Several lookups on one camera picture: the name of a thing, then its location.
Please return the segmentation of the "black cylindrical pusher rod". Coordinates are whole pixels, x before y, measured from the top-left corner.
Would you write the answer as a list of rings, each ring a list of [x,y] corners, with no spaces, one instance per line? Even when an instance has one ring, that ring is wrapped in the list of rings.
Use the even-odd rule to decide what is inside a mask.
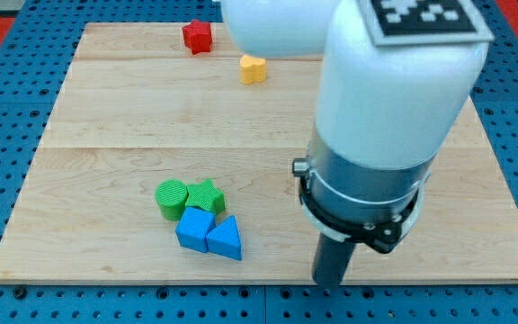
[[[339,242],[320,234],[311,270],[314,282],[319,286],[338,286],[344,279],[355,247],[355,243]]]

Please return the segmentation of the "black clamp ring mount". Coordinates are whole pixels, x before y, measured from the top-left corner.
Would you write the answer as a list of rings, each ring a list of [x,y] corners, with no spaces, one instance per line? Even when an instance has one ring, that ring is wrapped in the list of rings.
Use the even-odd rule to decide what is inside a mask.
[[[387,254],[417,223],[424,205],[424,168],[378,170],[344,159],[296,158],[302,211],[334,246],[363,243]]]

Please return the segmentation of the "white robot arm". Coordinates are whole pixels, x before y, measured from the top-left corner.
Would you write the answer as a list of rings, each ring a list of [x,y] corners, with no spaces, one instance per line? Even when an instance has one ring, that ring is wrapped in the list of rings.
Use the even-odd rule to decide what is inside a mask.
[[[357,244],[388,253],[415,225],[493,33],[467,0],[224,0],[220,9],[245,54],[323,58],[308,153],[292,171],[320,233],[313,279],[336,286]]]

